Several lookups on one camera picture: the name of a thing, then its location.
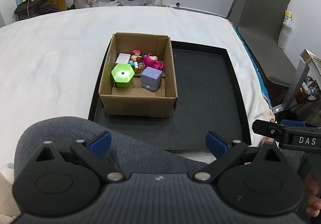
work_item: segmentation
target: open cardboard box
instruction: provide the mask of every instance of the open cardboard box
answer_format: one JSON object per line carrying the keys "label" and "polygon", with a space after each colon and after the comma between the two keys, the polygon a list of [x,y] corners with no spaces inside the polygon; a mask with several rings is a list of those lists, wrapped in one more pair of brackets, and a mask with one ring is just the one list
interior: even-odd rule
{"label": "open cardboard box", "polygon": [[[129,88],[115,87],[111,71],[116,59],[120,53],[132,55],[134,49],[140,50],[142,55],[152,53],[165,66],[162,84],[155,92],[142,88],[139,76],[134,77]],[[171,39],[164,35],[113,34],[99,85],[99,96],[108,114],[169,116],[178,97]]]}

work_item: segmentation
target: purple box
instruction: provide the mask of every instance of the purple box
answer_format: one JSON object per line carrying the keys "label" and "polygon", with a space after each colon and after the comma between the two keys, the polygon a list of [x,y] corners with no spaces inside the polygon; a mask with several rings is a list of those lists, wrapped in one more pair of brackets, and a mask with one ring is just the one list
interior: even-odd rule
{"label": "purple box", "polygon": [[162,82],[162,71],[157,70],[152,67],[146,67],[146,69],[141,73],[142,87],[156,91]]}

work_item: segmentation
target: screw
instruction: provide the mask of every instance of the screw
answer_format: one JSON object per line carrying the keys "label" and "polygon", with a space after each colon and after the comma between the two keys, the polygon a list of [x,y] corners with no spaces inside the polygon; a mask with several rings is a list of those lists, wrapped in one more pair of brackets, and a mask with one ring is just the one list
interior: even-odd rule
{"label": "screw", "polygon": [[123,178],[124,176],[120,172],[111,172],[108,173],[107,178],[111,181],[119,181]]}
{"label": "screw", "polygon": [[206,181],[211,177],[211,175],[207,172],[198,172],[195,173],[194,177],[200,181]]}

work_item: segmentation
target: gray chair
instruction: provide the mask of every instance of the gray chair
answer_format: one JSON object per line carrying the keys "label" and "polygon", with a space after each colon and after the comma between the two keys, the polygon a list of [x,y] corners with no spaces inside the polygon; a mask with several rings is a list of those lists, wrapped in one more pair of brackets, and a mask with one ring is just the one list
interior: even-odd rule
{"label": "gray chair", "polygon": [[246,0],[239,25],[240,35],[248,45],[267,80],[289,87],[295,67],[278,47],[278,39],[288,0]]}

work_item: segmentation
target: white bedsheet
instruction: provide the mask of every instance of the white bedsheet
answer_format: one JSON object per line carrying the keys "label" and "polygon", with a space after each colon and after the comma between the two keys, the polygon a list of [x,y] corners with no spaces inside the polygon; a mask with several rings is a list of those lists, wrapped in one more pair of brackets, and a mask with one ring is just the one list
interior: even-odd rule
{"label": "white bedsheet", "polygon": [[[164,7],[97,7],[43,15],[0,28],[0,166],[13,162],[26,128],[57,116],[88,118],[97,75],[113,33],[169,35],[226,48],[249,125],[269,119],[253,65],[229,22]],[[261,136],[251,130],[252,145]]]}

